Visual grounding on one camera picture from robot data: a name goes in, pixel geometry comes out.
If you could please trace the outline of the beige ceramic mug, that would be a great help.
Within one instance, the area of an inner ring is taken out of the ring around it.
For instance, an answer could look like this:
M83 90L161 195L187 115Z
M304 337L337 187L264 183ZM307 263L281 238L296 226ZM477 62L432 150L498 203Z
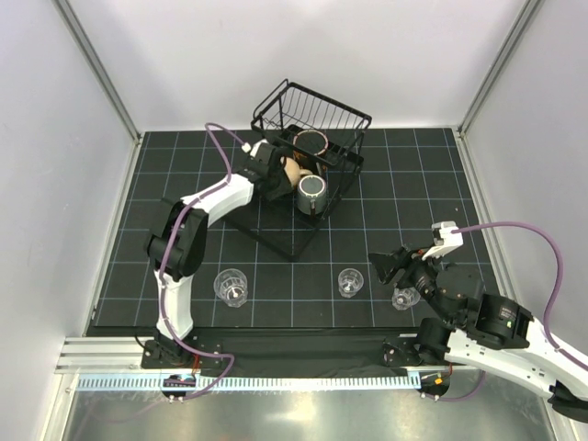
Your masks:
M283 156L281 158L281 163L292 188L295 188L303 177L313 175L312 170L303 168L290 157Z

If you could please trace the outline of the grey-green ceramic mug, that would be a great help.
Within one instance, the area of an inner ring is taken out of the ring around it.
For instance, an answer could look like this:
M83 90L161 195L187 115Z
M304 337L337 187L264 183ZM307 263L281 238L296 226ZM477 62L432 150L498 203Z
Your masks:
M316 216L325 210L327 205L327 184L318 175L305 175L298 183L297 208L308 216Z

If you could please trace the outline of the clear faceted plastic cup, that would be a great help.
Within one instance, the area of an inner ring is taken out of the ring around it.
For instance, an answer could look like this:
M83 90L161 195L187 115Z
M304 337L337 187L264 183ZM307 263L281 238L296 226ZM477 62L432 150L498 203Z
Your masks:
M406 311L416 305L421 295L415 288L395 288L391 296L391 304L398 311Z
M364 286L362 273L355 268L343 269L337 277L339 294L345 299L353 298Z

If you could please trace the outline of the black mug with pink rim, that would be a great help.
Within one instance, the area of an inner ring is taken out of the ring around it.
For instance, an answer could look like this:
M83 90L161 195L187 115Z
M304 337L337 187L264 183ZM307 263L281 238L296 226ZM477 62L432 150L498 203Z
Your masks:
M317 130L302 130L294 137L293 145L296 147L293 152L295 161L303 168L320 175L322 164L316 158L323 156L327 150L327 137Z

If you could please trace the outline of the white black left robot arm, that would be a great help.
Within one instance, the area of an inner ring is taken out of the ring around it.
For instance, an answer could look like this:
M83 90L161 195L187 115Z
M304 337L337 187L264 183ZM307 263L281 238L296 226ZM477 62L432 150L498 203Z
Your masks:
M215 184L178 200L164 198L145 242L158 289L158 319L153 342L175 368L193 360L186 339L194 328L191 295L194 275L206 251L209 226L248 205L255 192L279 195L292 189L293 167L285 148L266 140L242 145L243 164Z

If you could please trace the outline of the black gridded table mat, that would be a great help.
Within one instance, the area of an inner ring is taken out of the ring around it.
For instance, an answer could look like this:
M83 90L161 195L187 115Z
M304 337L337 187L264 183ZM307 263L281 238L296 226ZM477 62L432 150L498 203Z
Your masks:
M158 315L157 286L144 242L162 198L177 199L220 180L221 153L243 158L236 140L203 131L144 135L124 195L88 333L149 334ZM223 221L209 228L191 300L199 328L413 327L432 310L392 306L368 261L402 244L431 242L437 221L481 222L481 208L450 129L374 129L361 150L359 177L318 229L295 204L255 201L243 211L258 243Z

